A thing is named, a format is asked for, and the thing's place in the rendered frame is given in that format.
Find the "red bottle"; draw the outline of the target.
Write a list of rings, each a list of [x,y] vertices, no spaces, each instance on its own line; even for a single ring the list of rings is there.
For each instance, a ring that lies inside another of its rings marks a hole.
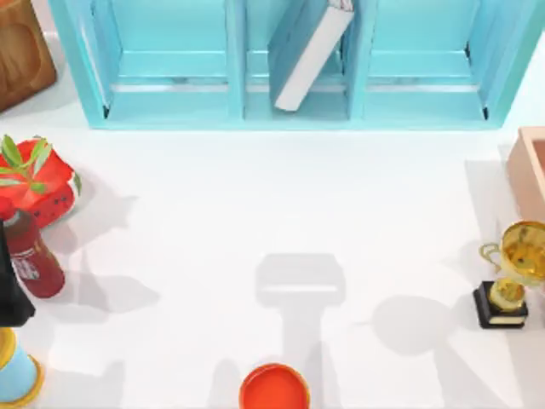
[[[43,299],[57,295],[65,285],[65,273],[44,243],[34,216],[0,197],[0,220],[12,266],[28,291]]]

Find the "salmon shallow box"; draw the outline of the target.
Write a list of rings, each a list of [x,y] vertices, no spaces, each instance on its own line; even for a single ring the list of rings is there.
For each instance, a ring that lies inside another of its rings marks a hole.
[[[545,223],[545,126],[519,128],[506,167],[520,216]]]

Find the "orange round coaster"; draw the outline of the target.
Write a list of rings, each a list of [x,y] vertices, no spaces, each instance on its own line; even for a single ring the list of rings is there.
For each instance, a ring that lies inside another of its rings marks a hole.
[[[267,363],[257,366],[243,380],[238,409],[310,409],[310,389],[291,366]]]

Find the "blue book white pages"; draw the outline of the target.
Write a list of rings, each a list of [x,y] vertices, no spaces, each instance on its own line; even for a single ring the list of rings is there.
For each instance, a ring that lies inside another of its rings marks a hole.
[[[352,0],[290,0],[267,47],[275,108],[299,109],[353,17]]]

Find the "blue and yellow cup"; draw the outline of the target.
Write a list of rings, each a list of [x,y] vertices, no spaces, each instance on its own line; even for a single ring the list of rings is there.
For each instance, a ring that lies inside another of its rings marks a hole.
[[[43,381],[41,364],[22,348],[11,328],[0,328],[0,409],[31,404]]]

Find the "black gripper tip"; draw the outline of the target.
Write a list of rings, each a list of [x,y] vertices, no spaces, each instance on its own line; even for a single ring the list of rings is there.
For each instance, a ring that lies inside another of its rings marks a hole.
[[[0,328],[22,327],[35,312],[34,305],[16,278],[3,222],[0,221]]]

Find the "red watermelon plant pot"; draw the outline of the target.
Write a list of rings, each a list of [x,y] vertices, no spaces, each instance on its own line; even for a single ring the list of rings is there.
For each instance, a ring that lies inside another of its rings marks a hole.
[[[0,140],[0,197],[33,216],[45,228],[71,212],[82,192],[79,174],[41,136]]]

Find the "gold trophy black base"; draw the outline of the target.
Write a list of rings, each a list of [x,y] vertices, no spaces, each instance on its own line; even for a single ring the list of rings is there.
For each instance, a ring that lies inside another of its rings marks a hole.
[[[500,274],[473,291],[479,324],[484,329],[520,329],[529,314],[528,288],[545,283],[545,224],[512,224],[497,243],[479,247],[479,254]]]

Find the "wooden cupboard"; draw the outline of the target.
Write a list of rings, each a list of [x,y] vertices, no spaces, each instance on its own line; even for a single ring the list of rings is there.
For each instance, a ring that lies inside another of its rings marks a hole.
[[[0,0],[0,112],[57,80],[31,0]]]

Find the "light blue rack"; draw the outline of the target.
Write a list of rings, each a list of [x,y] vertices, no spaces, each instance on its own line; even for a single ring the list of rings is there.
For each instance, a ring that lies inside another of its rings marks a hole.
[[[545,0],[352,0],[295,112],[269,95],[290,0],[49,0],[89,125],[108,130],[429,130],[503,125]]]

